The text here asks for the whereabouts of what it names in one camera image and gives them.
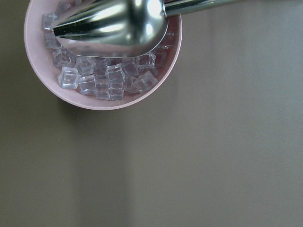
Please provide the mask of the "clear ice cubes pile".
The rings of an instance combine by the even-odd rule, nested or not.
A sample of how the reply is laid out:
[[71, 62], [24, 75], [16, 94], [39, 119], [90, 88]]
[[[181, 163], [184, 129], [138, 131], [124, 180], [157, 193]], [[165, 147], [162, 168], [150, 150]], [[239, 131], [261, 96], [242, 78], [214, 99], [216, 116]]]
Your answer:
[[53, 49], [54, 66], [61, 68], [58, 77], [62, 88], [77, 89], [83, 95], [102, 100], [121, 100], [125, 93], [144, 93], [158, 83], [159, 69], [166, 61], [166, 50], [172, 47], [174, 33], [167, 29], [163, 40], [152, 51], [137, 57], [109, 58], [78, 56], [62, 46], [53, 32], [54, 23], [73, 7], [74, 3], [62, 1], [55, 12], [42, 16], [45, 45]]

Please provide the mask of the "steel ice scoop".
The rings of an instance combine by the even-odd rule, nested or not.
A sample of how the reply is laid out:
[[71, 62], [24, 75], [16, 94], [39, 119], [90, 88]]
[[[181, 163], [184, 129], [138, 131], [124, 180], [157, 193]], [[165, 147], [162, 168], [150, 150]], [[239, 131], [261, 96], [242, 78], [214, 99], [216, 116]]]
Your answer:
[[78, 56], [130, 58], [155, 49], [169, 18], [223, 5], [232, 0], [86, 0], [54, 23], [63, 47]]

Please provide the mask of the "pink bowl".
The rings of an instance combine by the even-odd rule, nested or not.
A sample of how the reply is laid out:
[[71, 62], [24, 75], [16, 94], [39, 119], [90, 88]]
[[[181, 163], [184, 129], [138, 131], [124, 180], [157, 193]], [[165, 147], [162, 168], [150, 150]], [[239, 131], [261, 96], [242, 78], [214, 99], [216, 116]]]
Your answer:
[[172, 71], [182, 43], [182, 19], [180, 16], [169, 19], [170, 32], [174, 33], [173, 46], [166, 50], [167, 57], [162, 68], [159, 69], [158, 84], [150, 91], [141, 94], [125, 94], [124, 99], [118, 101], [99, 100], [92, 96], [84, 96], [75, 90], [63, 89], [59, 86], [57, 77], [61, 69], [53, 65], [52, 52], [45, 47], [44, 30], [42, 29], [43, 14], [56, 10], [57, 0], [32, 0], [27, 8], [24, 22], [24, 43], [29, 62], [40, 81], [60, 100], [90, 110], [115, 110], [134, 105], [155, 92], [167, 79]]

